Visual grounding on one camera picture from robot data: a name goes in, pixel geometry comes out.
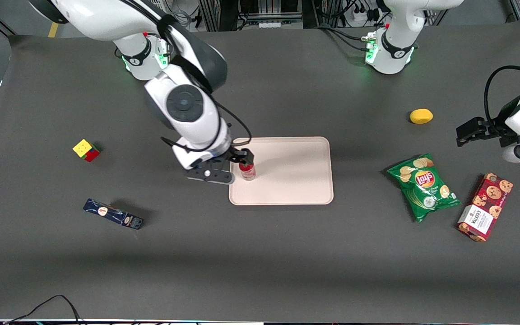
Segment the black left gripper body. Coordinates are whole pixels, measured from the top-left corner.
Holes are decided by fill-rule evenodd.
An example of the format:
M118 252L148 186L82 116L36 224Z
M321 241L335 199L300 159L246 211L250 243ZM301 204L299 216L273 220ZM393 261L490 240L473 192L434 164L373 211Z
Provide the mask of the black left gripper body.
M483 99L483 109L485 112L485 121L483 122L484 134L481 137L483 140L500 138L500 146L505 148L517 141L518 135L510 127L507 126L506 120L516 111L520 102L520 97L515 97L506 103L501 109L497 117L491 117L488 97Z

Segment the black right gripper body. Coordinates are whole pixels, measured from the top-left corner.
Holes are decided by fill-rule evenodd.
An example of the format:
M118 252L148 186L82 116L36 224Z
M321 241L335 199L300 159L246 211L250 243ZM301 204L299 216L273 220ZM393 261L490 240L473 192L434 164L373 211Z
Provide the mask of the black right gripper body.
M225 163L225 162L230 162L229 159L230 158L235 158L235 149L237 149L234 144L230 144L227 151L224 152L223 154L217 156L217 157L213 157L211 159L211 161L213 163Z

